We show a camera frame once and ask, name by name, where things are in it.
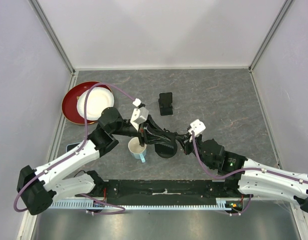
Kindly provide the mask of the black phone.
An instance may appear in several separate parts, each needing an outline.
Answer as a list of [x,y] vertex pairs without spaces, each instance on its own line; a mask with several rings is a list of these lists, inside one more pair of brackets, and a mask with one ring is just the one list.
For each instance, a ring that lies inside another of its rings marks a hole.
[[171,145],[171,144],[177,144],[177,143],[176,143],[176,139],[175,139],[173,132],[162,131],[158,134],[158,139],[155,145],[156,144]]

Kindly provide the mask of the black round-base phone holder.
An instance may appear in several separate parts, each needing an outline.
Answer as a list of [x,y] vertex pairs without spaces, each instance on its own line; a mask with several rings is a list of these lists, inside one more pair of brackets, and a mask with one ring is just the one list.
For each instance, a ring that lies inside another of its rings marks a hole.
[[172,158],[178,150],[177,144],[156,144],[155,152],[164,159]]

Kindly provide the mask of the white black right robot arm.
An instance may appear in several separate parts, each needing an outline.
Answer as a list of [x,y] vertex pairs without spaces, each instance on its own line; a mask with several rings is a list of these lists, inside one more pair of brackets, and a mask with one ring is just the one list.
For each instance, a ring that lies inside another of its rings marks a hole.
[[194,153],[205,173],[225,180],[223,191],[229,197],[238,193],[276,198],[299,205],[308,213],[308,173],[290,172],[258,163],[229,152],[214,139],[201,140],[194,132],[176,134],[185,154]]

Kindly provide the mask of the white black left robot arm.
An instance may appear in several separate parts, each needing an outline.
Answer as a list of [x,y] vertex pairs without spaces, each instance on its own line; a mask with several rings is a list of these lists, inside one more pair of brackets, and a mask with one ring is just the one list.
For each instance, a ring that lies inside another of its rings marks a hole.
[[37,168],[27,165],[20,170],[14,210],[22,212],[17,207],[22,200],[26,206],[23,210],[35,216],[59,199],[80,194],[101,195],[102,179],[95,171],[82,177],[66,176],[109,153],[119,143],[115,135],[135,137],[141,146],[154,145],[162,158],[171,158],[177,151],[176,133],[160,128],[145,107],[135,108],[131,119],[123,119],[116,108],[108,107],[101,113],[96,128],[75,148],[45,165]]

